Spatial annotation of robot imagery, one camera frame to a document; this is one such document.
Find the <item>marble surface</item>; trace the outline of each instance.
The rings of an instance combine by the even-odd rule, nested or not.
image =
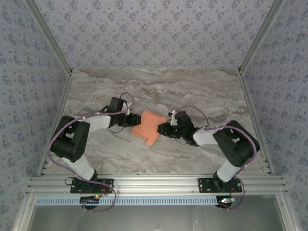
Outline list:
[[[237,120],[254,134],[236,70],[74,70],[72,78],[63,115],[92,114],[108,105],[112,96],[126,91],[135,98],[134,113],[147,109],[167,116],[173,109],[194,105],[208,116],[210,127]],[[186,112],[195,126],[206,124],[198,111],[187,108]],[[130,131],[124,128],[113,134],[102,129],[89,134],[85,155],[99,173],[214,173],[225,160],[218,145],[192,147],[159,136],[152,146],[146,146]],[[45,171],[64,172],[51,163]],[[263,157],[258,152],[245,172],[263,171]]]

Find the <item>blue floral wallpaper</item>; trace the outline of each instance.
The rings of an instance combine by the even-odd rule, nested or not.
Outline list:
[[[272,0],[37,0],[74,69],[238,67]]]
[[[277,174],[308,230],[308,2],[287,0],[246,74]]]
[[[0,1],[0,230],[37,174],[66,76],[22,0]]]

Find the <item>black wire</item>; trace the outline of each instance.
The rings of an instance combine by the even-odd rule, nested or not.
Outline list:
[[[64,183],[65,183],[66,185],[72,185],[72,184],[68,184],[68,183],[66,183],[66,180],[67,180],[68,178],[66,178],[66,179],[64,180]]]
[[[111,130],[109,130],[109,128],[107,128],[107,130],[110,131],[110,132],[112,132],[112,133],[120,133],[121,131],[123,131],[123,128],[124,128],[124,127],[122,126],[122,129],[121,129],[120,131],[117,131],[117,132],[111,131]]]
[[[180,142],[178,142],[178,139],[177,139],[177,138],[175,138],[175,141],[176,141],[177,143],[181,144],[181,145],[186,145],[186,144],[187,144],[187,143],[180,143]]]

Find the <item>orange foam block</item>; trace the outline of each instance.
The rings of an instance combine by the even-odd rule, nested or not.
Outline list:
[[[166,123],[166,121],[167,117],[145,110],[141,114],[141,124],[134,126],[131,133],[147,140],[146,145],[151,146],[159,136],[158,125]]]

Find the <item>wallpaper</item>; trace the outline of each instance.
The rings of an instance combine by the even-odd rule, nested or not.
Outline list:
[[[287,0],[245,74],[277,174],[308,230],[308,2]]]
[[[0,230],[37,174],[66,76],[22,0],[0,1]]]
[[[73,69],[238,67],[272,0],[37,0]]]

